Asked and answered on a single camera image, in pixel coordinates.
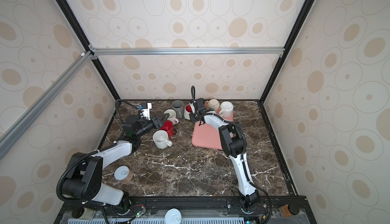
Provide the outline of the pinkish white ceramic mug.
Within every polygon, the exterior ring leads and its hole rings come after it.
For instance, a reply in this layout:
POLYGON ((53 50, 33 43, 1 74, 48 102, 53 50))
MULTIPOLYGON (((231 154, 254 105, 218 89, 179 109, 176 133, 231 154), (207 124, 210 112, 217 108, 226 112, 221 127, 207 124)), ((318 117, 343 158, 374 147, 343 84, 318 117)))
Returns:
POLYGON ((178 124, 179 123, 179 119, 177 118, 177 114, 176 114, 176 111, 173 110, 173 109, 168 109, 164 112, 164 114, 168 114, 169 117, 168 117, 168 120, 171 121, 173 123, 173 125, 175 124, 178 124))

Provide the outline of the red ceramic mug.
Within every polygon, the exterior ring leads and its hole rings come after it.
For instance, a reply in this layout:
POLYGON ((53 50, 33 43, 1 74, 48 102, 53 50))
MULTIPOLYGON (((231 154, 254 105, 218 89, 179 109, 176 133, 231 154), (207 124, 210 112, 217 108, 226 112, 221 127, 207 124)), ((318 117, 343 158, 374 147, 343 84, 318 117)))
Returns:
POLYGON ((173 135, 176 134, 176 131, 174 129, 174 124, 170 120, 167 120, 160 129, 167 132, 169 137, 172 137, 173 135))

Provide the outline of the white ceramic mug front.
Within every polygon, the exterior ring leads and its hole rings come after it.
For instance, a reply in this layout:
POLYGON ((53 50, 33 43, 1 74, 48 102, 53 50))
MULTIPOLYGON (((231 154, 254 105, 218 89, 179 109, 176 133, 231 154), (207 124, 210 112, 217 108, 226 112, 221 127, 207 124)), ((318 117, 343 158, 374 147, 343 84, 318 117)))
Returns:
POLYGON ((183 117, 186 119, 186 120, 190 120, 190 114, 193 113, 192 111, 192 107, 190 104, 186 105, 184 107, 184 113, 183 113, 183 117))

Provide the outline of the beige ceramic mug front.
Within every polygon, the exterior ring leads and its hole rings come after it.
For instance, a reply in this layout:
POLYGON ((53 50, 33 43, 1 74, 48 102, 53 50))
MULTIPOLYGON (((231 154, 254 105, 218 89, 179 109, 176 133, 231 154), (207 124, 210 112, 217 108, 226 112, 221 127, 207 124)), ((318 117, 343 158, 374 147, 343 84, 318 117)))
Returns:
POLYGON ((158 149, 172 147, 173 143, 169 140, 168 133, 164 130, 158 130, 153 134, 153 142, 158 149))

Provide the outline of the dark grey ceramic mug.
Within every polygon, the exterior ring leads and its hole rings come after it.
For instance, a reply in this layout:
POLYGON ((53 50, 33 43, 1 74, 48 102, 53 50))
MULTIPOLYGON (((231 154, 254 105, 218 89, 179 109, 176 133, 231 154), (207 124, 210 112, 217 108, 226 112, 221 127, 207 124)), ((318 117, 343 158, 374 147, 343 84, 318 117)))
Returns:
POLYGON ((184 103, 180 100, 175 100, 171 104, 173 110, 176 112, 176 117, 178 119, 183 118, 184 115, 184 103))

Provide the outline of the white ceramic mug back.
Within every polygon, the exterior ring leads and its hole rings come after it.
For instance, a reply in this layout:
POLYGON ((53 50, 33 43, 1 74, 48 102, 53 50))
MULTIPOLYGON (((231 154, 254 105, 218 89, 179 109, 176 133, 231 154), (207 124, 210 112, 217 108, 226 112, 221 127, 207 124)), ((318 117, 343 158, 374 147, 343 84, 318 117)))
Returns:
POLYGON ((219 115, 222 117, 230 117, 233 113, 234 105, 229 101, 224 101, 220 104, 219 115))

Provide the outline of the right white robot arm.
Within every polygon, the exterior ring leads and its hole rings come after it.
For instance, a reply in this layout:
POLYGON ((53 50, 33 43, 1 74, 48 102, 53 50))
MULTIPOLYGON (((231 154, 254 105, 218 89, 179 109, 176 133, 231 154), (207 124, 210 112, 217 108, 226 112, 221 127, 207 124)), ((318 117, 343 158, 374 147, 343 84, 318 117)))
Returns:
POLYGON ((198 123, 199 126, 207 124, 219 132, 220 143, 223 152, 231 159, 239 186, 239 198, 241 208, 244 213, 254 212, 261 203, 260 192, 266 195, 268 200, 268 212, 272 212, 271 200, 269 194, 261 187, 254 184, 247 162, 247 142, 241 125, 224 119, 212 109, 208 109, 203 98, 196 98, 195 86, 191 87, 192 99, 190 105, 193 112, 190 114, 192 123, 198 123))

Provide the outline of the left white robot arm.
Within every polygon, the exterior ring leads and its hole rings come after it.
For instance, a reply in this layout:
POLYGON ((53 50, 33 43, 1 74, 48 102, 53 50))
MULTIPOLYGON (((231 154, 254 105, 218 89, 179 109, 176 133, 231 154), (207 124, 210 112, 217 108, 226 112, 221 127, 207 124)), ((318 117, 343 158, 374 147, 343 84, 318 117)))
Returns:
POLYGON ((60 200, 100 203, 115 208, 118 214, 126 214, 130 210, 129 194, 103 184, 103 170, 115 161, 134 153, 142 142, 142 136, 160 129, 168 120, 169 114, 151 115, 151 103, 135 106, 123 99, 115 101, 116 112, 119 112, 122 104, 131 106, 137 113, 126 118, 119 117, 122 133, 112 145, 90 153, 72 155, 56 186, 56 195, 60 200))

